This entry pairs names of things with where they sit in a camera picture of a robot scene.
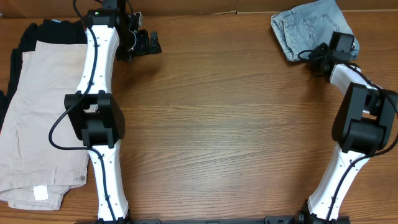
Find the light blue denim shorts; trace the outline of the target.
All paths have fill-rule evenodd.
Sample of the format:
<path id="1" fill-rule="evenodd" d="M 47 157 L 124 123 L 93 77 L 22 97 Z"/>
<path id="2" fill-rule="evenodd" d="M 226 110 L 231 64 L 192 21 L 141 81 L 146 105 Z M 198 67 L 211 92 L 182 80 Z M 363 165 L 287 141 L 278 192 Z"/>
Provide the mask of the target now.
<path id="1" fill-rule="evenodd" d="M 353 34 L 335 0 L 319 0 L 296 6 L 271 17 L 271 27 L 286 59 L 330 43 L 333 32 Z"/>

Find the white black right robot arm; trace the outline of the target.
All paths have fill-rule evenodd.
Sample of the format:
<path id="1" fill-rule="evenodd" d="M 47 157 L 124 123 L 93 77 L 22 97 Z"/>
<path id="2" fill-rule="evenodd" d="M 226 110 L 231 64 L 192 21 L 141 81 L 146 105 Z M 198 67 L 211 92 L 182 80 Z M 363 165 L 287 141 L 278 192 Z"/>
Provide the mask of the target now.
<path id="1" fill-rule="evenodd" d="M 290 223 L 349 223 L 339 211 L 355 177 L 370 158 L 397 144 L 387 143 L 397 118 L 397 93 L 367 79 L 349 60 L 353 49 L 353 35 L 333 32 L 329 44 L 306 50 L 305 61 L 328 76 L 344 98 L 331 131 L 335 146 L 328 167 Z"/>

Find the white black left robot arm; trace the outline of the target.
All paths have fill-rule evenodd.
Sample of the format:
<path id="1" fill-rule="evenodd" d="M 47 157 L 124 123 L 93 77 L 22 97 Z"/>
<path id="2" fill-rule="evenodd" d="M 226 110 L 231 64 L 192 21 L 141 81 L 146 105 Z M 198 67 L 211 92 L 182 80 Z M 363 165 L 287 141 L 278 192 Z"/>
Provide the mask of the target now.
<path id="1" fill-rule="evenodd" d="M 83 16 L 87 52 L 76 92 L 64 98 L 65 112 L 79 148 L 87 151 L 95 173 L 98 194 L 97 223 L 130 223 L 120 165 L 125 119 L 112 94 L 114 61 L 159 54 L 156 32 L 142 29 L 143 15 L 124 0 L 102 1 Z"/>

